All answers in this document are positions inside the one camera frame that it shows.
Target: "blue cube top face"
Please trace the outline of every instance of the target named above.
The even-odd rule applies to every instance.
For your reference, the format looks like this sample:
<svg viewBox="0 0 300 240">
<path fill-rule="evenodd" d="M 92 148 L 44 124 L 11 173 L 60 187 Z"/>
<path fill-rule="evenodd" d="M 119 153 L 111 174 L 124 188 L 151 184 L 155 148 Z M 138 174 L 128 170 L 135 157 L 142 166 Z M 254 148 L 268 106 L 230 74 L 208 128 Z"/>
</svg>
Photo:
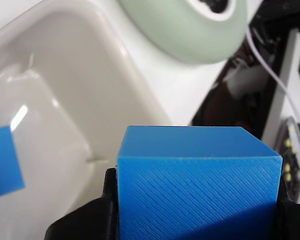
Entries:
<svg viewBox="0 0 300 240">
<path fill-rule="evenodd" d="M 241 127 L 130 126 L 119 157 L 241 158 L 279 156 Z"/>
<path fill-rule="evenodd" d="M 121 240 L 270 239 L 281 165 L 240 127 L 129 127 Z"/>
</svg>

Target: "white plastic tray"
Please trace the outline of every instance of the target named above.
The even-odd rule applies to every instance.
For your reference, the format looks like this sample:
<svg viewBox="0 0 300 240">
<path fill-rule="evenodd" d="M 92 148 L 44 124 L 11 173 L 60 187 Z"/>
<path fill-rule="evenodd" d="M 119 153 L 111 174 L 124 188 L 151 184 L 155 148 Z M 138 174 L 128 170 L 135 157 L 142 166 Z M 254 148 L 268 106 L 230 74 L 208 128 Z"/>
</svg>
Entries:
<svg viewBox="0 0 300 240">
<path fill-rule="evenodd" d="M 100 196 L 128 125 L 169 125 L 104 15 L 45 0 L 0 30 L 0 127 L 25 189 L 0 197 L 0 240 L 43 239 Z"/>
</svg>

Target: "mint green dish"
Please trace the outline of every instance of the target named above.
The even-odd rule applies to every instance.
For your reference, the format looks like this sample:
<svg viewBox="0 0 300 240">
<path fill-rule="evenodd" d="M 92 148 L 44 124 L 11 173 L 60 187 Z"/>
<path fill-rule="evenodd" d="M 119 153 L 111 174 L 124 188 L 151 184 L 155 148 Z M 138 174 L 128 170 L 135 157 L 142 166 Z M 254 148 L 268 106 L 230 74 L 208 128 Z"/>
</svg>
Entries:
<svg viewBox="0 0 300 240">
<path fill-rule="evenodd" d="M 224 20 L 202 14 L 190 3 L 193 0 L 119 1 L 153 43 L 184 63 L 220 62 L 230 57 L 245 37 L 245 0 L 233 0 L 235 8 Z"/>
</svg>

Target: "blue plastic block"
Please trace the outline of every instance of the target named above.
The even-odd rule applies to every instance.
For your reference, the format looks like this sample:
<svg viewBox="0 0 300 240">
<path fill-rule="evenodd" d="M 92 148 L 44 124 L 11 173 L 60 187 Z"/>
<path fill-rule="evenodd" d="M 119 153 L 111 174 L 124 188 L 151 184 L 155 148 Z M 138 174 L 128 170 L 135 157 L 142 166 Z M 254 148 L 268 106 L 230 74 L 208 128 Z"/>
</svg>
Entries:
<svg viewBox="0 0 300 240">
<path fill-rule="evenodd" d="M 269 239 L 281 165 L 241 127 L 131 126 L 117 163 L 121 240 Z"/>
<path fill-rule="evenodd" d="M 0 196 L 24 188 L 10 127 L 0 128 Z"/>
</svg>

